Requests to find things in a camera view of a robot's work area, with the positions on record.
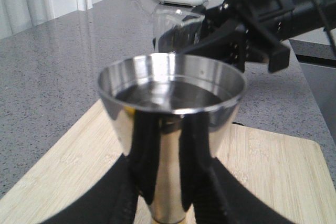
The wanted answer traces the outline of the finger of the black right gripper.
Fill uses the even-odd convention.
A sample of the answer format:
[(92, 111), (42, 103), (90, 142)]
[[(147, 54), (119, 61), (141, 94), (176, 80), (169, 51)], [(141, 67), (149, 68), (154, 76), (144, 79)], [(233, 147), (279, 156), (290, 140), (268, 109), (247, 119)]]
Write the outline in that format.
[(181, 49), (181, 54), (216, 59), (244, 72), (247, 46), (245, 26), (235, 19), (229, 19), (198, 43)]
[(191, 15), (203, 16), (206, 29), (219, 29), (222, 27), (236, 29), (236, 18), (231, 4), (222, 3), (218, 6), (206, 8), (204, 5), (192, 7), (191, 13), (183, 18), (181, 28), (200, 24), (201, 21), (191, 21)]

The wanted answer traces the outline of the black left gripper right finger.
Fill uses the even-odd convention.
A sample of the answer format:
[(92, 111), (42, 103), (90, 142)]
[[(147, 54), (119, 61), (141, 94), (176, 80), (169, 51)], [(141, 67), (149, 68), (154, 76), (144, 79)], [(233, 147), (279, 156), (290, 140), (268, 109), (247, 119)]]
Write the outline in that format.
[(209, 151), (205, 121), (187, 119), (180, 137), (182, 205), (196, 223), (290, 223), (246, 189)]

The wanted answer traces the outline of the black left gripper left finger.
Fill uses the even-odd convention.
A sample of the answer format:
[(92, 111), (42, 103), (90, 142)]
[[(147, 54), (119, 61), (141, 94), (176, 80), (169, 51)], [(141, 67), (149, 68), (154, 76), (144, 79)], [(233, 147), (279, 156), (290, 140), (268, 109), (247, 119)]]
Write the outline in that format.
[(159, 118), (134, 116), (131, 150), (83, 196), (45, 223), (133, 223), (138, 197), (150, 204), (159, 166)]

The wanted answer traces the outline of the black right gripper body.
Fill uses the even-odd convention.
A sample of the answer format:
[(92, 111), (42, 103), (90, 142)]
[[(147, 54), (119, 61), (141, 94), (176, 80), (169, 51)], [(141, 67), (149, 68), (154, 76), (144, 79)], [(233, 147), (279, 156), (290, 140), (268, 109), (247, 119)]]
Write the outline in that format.
[(223, 7), (244, 26), (233, 64), (266, 62), (269, 72), (289, 66), (290, 50), (282, 41), (322, 27), (335, 52), (335, 0), (224, 0)]

